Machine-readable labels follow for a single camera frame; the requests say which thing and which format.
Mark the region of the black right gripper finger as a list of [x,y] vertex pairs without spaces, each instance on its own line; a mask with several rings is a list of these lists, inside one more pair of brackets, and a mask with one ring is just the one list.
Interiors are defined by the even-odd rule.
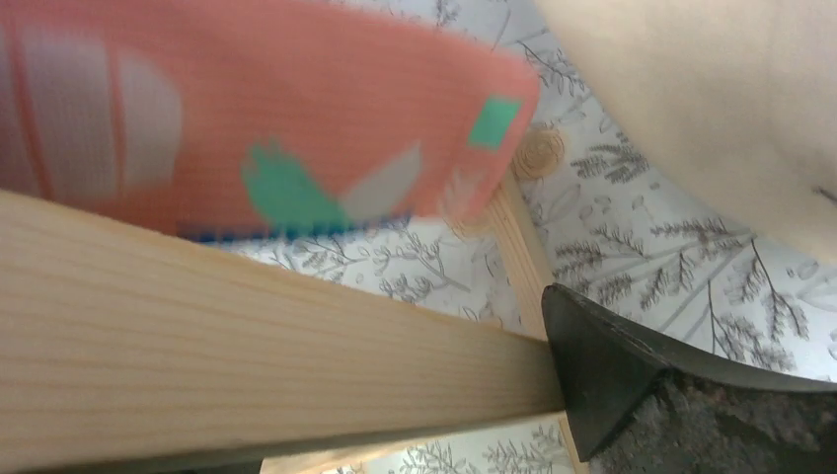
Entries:
[[560,284],[542,313],[579,458],[594,473],[832,473],[836,386],[735,362]]

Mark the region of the pink patterned sock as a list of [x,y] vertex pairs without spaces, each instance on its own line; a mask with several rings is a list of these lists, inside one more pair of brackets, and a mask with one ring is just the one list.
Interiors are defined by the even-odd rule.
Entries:
[[1,187],[195,242],[480,212],[521,58],[319,1],[5,1]]

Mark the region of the wooden clothes rack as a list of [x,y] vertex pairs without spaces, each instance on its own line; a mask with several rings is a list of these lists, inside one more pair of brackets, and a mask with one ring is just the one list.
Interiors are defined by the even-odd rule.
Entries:
[[137,472],[362,461],[547,418],[572,441],[541,317],[551,282],[518,187],[555,170],[530,131],[484,214],[525,334],[1,196],[1,469]]

